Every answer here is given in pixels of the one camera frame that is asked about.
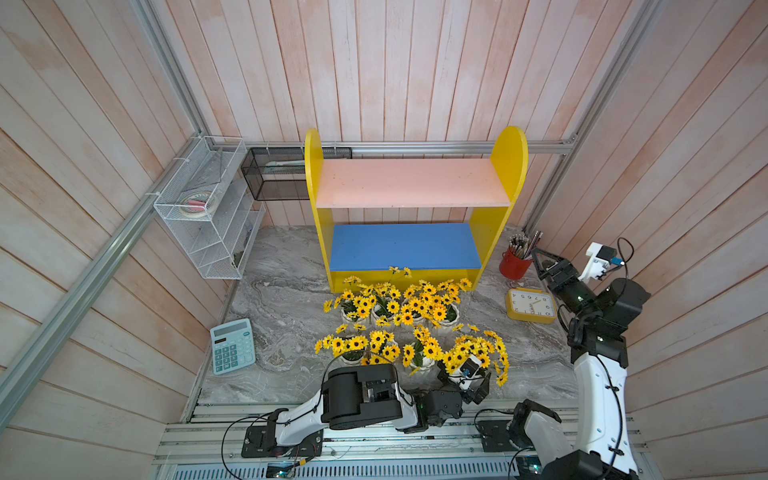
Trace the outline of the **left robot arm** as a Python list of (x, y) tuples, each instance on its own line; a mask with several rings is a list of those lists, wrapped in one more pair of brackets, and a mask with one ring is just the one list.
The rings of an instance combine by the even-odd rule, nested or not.
[(408, 393), (391, 364), (352, 366), (331, 371), (310, 400), (266, 415), (263, 426), (246, 429), (241, 456), (310, 460), (322, 452), (322, 431), (351, 430), (391, 423), (402, 433), (420, 433), (462, 416), (465, 404), (480, 404), (490, 390), (490, 372), (472, 358), (441, 386)]

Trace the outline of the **sunflower pot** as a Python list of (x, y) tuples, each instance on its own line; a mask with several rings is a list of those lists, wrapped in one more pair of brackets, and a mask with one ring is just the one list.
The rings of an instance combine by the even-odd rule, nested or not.
[(364, 284), (358, 276), (351, 275), (342, 281), (342, 292), (333, 300), (323, 303), (323, 311), (330, 313), (338, 310), (342, 319), (348, 323), (360, 324), (366, 321), (377, 303), (375, 289)]
[(443, 281), (438, 285), (422, 285), (428, 319), (435, 328), (455, 328), (459, 324), (463, 295), (469, 293), (472, 287), (473, 283), (467, 277)]
[(423, 325), (416, 325), (412, 334), (413, 341), (402, 347), (403, 366), (412, 372), (431, 369), (443, 357), (443, 349), (438, 339)]
[(339, 325), (333, 334), (328, 334), (315, 343), (316, 354), (329, 353), (334, 358), (350, 365), (359, 364), (367, 353), (369, 339), (367, 327), (357, 323)]
[(449, 373), (459, 374), (458, 368), (469, 355), (474, 354), (482, 361), (485, 374), (495, 373), (496, 384), (499, 387), (504, 386), (508, 381), (510, 368), (504, 340), (493, 330), (480, 332), (472, 327), (471, 332), (472, 335), (458, 336), (452, 347), (443, 350), (442, 365)]
[(362, 365), (395, 363), (401, 355), (401, 348), (392, 332), (374, 330), (368, 336), (367, 352), (361, 360)]
[(436, 287), (427, 281), (408, 286), (403, 292), (401, 320), (408, 325), (430, 324), (436, 305)]
[(374, 285), (376, 303), (372, 316), (377, 325), (391, 325), (401, 310), (404, 295), (396, 280), (410, 280), (412, 270), (408, 267), (390, 266), (388, 276)]

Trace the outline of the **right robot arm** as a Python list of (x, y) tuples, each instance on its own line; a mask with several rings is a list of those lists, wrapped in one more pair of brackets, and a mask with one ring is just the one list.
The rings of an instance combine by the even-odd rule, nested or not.
[(651, 295), (627, 276), (594, 293), (587, 280), (626, 270), (628, 259), (597, 243), (588, 254), (588, 265), (578, 271), (559, 255), (541, 249), (531, 253), (538, 278), (573, 315), (566, 327), (579, 391), (575, 440), (568, 440), (554, 410), (530, 399), (515, 406), (509, 421), (473, 422), (484, 452), (532, 452), (544, 479), (636, 479), (626, 420), (624, 333)]

